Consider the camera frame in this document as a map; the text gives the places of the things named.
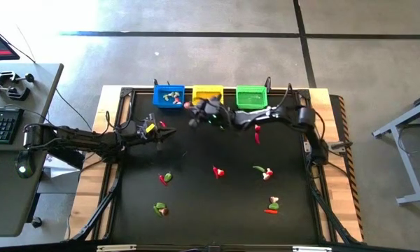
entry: metal stand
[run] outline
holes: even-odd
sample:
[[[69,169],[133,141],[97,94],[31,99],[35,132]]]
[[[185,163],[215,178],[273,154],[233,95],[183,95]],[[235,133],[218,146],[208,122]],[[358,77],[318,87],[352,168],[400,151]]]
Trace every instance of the metal stand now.
[[[401,116],[399,116],[392,122],[379,128],[377,131],[374,131],[372,135],[375,138],[380,138],[385,133],[391,132],[395,142],[398,142],[400,138],[401,128],[419,117],[420,117],[420,105],[402,114]],[[415,193],[412,195],[406,195],[404,197],[397,198],[397,203],[404,204],[404,203],[409,203],[409,202],[418,202],[420,201],[420,183],[415,175],[414,168],[412,167],[408,154],[403,149],[401,149],[398,144],[397,144],[397,148],[398,148],[398,152],[400,152],[401,159],[403,160],[403,164],[405,165],[406,172],[409,175],[409,179],[415,191]]]

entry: desk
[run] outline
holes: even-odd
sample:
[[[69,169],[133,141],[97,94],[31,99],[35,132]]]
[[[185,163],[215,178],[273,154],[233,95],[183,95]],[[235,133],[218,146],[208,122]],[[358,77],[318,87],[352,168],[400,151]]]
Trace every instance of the desk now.
[[[93,130],[102,132],[106,129],[105,112],[109,111],[111,114],[111,122],[115,120],[118,109],[118,102],[120,99],[120,90],[124,86],[104,86],[101,91],[101,99],[97,109],[97,114],[94,121]],[[330,103],[330,98],[327,89],[310,89],[311,105],[322,115],[326,124],[325,140],[330,142],[339,141],[337,128],[333,115],[333,110]],[[129,99],[123,103],[123,112],[121,113],[121,122],[126,121],[125,116],[129,107]],[[321,128],[321,122],[317,121],[317,127]],[[86,161],[85,165],[89,165],[99,160],[99,157],[92,157]],[[330,161],[345,169],[344,160],[342,157],[330,155]],[[100,190],[102,189],[104,177],[104,164],[98,164],[88,170],[85,170],[80,177],[78,189],[73,208],[71,210],[70,226],[72,236],[79,232],[79,230],[87,223],[99,201]],[[111,169],[111,179],[108,185],[113,182],[113,177],[116,172],[116,164]],[[359,241],[362,241],[361,229],[358,219],[356,217],[355,203],[351,194],[349,180],[342,173],[327,166],[325,168],[325,177],[328,184],[328,191],[330,203],[334,213],[340,219],[344,227],[350,234]],[[328,222],[322,210],[321,226],[323,235],[327,240],[330,240],[328,231]],[[98,238],[102,238],[106,232],[107,220],[109,219],[109,207],[104,212],[101,220],[101,227],[99,229]]]
[[[22,64],[0,62],[0,71],[15,71],[21,76],[34,75],[36,82],[25,83],[31,90],[27,100],[13,101],[0,93],[0,106],[16,104],[46,116],[55,88],[59,82],[62,64]],[[33,201],[41,176],[45,153],[35,157],[36,171],[31,178],[22,179],[14,168],[14,159],[23,144],[23,127],[29,123],[42,123],[39,115],[24,112],[12,146],[0,146],[0,237],[18,236],[28,216],[32,216]]]

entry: gray floor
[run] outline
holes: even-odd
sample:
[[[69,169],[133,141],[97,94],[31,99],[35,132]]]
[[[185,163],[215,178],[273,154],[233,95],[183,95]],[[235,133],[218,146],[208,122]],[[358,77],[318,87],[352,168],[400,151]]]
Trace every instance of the gray floor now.
[[[6,20],[0,15],[0,32],[28,51],[18,24],[39,62],[65,64],[59,91],[90,123],[102,85],[152,85],[154,78],[186,85],[257,85],[271,76],[273,87],[288,82],[308,87],[296,38],[57,35],[76,30],[294,33],[298,28],[291,0],[31,0],[12,5]],[[308,33],[420,34],[420,0],[301,0],[300,5]],[[23,15],[24,10],[37,15]],[[395,201],[413,193],[396,146],[370,134],[420,97],[420,40],[311,39],[308,43],[317,86],[346,101],[365,241],[420,249],[420,203],[397,206]],[[69,111],[55,97],[50,119],[85,129]],[[420,162],[415,163],[420,173]],[[36,212],[46,219],[44,228],[25,227],[19,237],[0,239],[0,246],[61,240],[72,199],[72,195],[42,196]],[[53,202],[64,203],[58,208]]]

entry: keyboard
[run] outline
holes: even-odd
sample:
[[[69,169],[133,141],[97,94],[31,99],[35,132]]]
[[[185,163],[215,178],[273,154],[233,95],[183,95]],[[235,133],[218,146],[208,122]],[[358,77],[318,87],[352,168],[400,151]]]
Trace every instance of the keyboard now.
[[[0,144],[13,143],[22,115],[20,108],[0,108]]]

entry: red pepper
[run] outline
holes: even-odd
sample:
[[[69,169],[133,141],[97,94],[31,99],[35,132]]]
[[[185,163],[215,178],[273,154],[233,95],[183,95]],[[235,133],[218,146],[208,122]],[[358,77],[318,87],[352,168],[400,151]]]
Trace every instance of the red pepper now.
[[[255,142],[260,145],[260,134],[259,133],[255,133]]]
[[[216,168],[216,167],[213,166],[213,172],[215,173],[216,179],[218,179],[219,178],[219,176],[218,176],[218,168]]]
[[[163,178],[163,175],[159,175],[159,180],[164,186],[168,186],[167,182],[165,182],[165,179]]]
[[[277,210],[266,209],[265,210],[265,213],[268,213],[268,214],[278,214],[279,212]]]

